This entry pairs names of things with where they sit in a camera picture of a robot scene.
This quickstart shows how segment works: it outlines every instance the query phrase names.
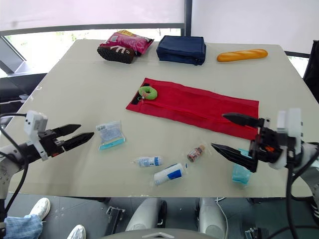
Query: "shoe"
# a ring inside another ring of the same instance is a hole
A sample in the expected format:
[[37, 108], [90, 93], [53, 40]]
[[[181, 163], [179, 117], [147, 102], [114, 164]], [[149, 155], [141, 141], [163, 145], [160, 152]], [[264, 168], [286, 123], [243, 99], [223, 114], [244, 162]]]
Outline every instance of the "shoe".
[[99, 46], [98, 53], [105, 60], [126, 64], [131, 64], [135, 55], [133, 49], [122, 46]]
[[76, 225], [71, 231], [67, 239], [86, 239], [86, 231], [84, 226]]
[[37, 215], [43, 220], [50, 212], [51, 204], [49, 199], [41, 198], [32, 208], [29, 215]]

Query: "window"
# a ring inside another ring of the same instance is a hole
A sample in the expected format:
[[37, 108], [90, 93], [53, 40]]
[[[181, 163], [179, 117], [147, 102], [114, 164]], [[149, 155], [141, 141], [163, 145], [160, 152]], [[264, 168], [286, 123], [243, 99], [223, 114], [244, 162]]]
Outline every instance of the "window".
[[303, 78], [309, 59], [297, 56], [288, 56], [288, 59], [290, 60], [291, 64], [295, 67], [295, 69], [298, 71], [301, 78]]
[[[6, 39], [37, 71], [49, 71], [76, 39], [107, 40], [119, 29], [40, 32], [6, 36]], [[160, 41], [164, 35], [179, 35], [180, 28], [128, 29], [137, 35]]]

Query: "green ring toy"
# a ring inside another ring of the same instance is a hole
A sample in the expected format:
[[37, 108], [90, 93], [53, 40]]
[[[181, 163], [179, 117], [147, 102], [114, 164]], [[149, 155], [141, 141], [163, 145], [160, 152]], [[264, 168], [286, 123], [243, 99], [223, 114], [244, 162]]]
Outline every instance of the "green ring toy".
[[158, 96], [157, 90], [150, 86], [142, 86], [139, 88], [139, 94], [143, 99], [154, 100]]

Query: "pink snack bag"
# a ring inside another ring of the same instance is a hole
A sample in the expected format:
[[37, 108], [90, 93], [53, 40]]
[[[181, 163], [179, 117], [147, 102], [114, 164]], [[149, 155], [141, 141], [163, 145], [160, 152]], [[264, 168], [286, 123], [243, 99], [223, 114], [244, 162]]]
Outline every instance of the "pink snack bag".
[[141, 56], [146, 52], [154, 39], [139, 36], [129, 31], [122, 30], [112, 34], [112, 36], [100, 44], [100, 46], [124, 46], [134, 50], [135, 55]]

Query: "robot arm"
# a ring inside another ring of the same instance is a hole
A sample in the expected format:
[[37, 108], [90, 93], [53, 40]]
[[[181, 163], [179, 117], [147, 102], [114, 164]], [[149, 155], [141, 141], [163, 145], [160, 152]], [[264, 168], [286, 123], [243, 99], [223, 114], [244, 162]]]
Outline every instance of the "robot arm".
[[[28, 134], [30, 141], [20, 144], [19, 148], [23, 155], [32, 163], [40, 158], [47, 160], [49, 156], [55, 157], [64, 151], [69, 151], [86, 143], [93, 132], [79, 134], [67, 141], [58, 140], [61, 136], [73, 133], [81, 125], [67, 124], [55, 129], [45, 129], [47, 117], [34, 111], [28, 111], [24, 122], [24, 131]], [[0, 239], [5, 236], [6, 210], [4, 200], [6, 199], [9, 183], [12, 176], [24, 170], [23, 156], [13, 146], [8, 145], [0, 148]]]
[[319, 224], [319, 144], [302, 141], [301, 110], [289, 109], [288, 112], [279, 112], [277, 131], [268, 128], [270, 119], [255, 119], [237, 113], [223, 116], [233, 123], [258, 128], [258, 134], [250, 143], [251, 158], [226, 145], [212, 143], [212, 147], [228, 160], [246, 167], [253, 173], [257, 171], [258, 160], [268, 162], [269, 166], [275, 169], [292, 167], [292, 182], [301, 176], [313, 193], [314, 216]]

